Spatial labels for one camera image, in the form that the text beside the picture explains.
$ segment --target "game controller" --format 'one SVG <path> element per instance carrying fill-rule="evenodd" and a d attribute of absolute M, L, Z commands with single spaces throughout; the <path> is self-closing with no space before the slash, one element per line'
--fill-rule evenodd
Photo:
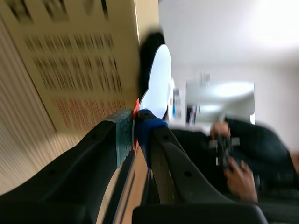
<path fill-rule="evenodd" d="M 233 146 L 240 145 L 239 138 L 227 138 L 217 136 L 210 141 L 210 148 L 216 150 L 216 166 L 220 168 L 229 168 L 228 157 L 233 157 Z"/>

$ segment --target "white wall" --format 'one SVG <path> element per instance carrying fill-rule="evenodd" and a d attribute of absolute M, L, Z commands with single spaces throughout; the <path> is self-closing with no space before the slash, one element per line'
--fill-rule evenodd
<path fill-rule="evenodd" d="M 185 105 L 186 81 L 199 77 L 200 71 L 215 81 L 252 81 L 255 83 L 256 122 L 273 127 L 289 148 L 299 148 L 299 71 L 267 67 L 186 67 L 173 66 L 176 88 L 182 91 Z M 178 126 L 185 126 L 185 108 Z"/>

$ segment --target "green tape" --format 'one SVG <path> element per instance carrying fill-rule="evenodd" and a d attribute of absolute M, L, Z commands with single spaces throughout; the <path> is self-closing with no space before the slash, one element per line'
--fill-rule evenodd
<path fill-rule="evenodd" d="M 116 124 L 116 161 L 117 168 L 119 168 L 133 149 L 133 111 L 131 109 L 119 110 L 104 120 L 112 121 Z"/>

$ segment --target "hand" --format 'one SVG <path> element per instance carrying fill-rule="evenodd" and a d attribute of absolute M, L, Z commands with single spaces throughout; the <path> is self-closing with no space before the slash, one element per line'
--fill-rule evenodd
<path fill-rule="evenodd" d="M 215 123 L 210 134 L 212 139 L 214 139 L 216 135 L 230 138 L 230 129 L 228 127 L 228 123 L 226 121 Z"/>
<path fill-rule="evenodd" d="M 254 177 L 249 166 L 241 161 L 240 168 L 232 157 L 228 158 L 228 164 L 232 168 L 232 170 L 224 170 L 224 175 L 228 180 L 228 189 L 241 200 L 257 202 Z"/>

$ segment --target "orange clip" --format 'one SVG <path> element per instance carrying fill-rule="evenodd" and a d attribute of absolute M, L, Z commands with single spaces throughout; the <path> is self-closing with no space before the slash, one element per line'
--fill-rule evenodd
<path fill-rule="evenodd" d="M 136 100 L 135 102 L 135 106 L 134 106 L 134 109 L 133 109 L 133 120 L 135 121 L 136 119 L 136 115 L 138 113 L 138 111 L 140 110 L 140 105 L 139 105 L 139 98 Z M 135 131 L 134 131 L 134 138 L 135 138 L 135 148 L 134 148 L 134 153 L 136 154 L 137 152 L 137 148 L 139 146 L 139 143 L 138 143 L 138 140 L 137 140 L 137 137 L 135 135 Z"/>

